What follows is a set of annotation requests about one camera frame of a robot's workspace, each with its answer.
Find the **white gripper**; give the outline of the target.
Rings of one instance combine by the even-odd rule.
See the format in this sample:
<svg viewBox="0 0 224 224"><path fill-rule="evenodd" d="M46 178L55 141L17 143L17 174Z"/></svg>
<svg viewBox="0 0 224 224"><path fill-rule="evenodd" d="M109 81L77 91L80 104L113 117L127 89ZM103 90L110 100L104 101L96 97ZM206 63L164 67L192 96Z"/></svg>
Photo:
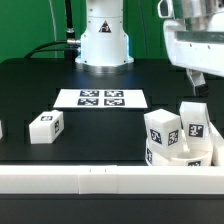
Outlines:
<svg viewBox="0 0 224 224"><path fill-rule="evenodd" d="M224 77L224 44L197 43L177 39L184 30L181 21L166 20L163 24L164 39L168 58L175 66L188 68L186 74L195 96L208 94L204 73Z"/></svg>

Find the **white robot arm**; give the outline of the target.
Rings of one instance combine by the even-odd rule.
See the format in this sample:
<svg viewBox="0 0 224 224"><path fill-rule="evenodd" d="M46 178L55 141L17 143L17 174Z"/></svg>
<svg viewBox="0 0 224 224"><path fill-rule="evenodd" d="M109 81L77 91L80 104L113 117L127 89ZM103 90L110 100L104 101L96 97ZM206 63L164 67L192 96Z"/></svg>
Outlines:
<svg viewBox="0 0 224 224"><path fill-rule="evenodd" d="M199 94L205 74L224 77L224 0L160 0L166 51ZM81 35L81 69L112 73L129 66L129 37L123 30L123 0L86 0L87 27Z"/></svg>

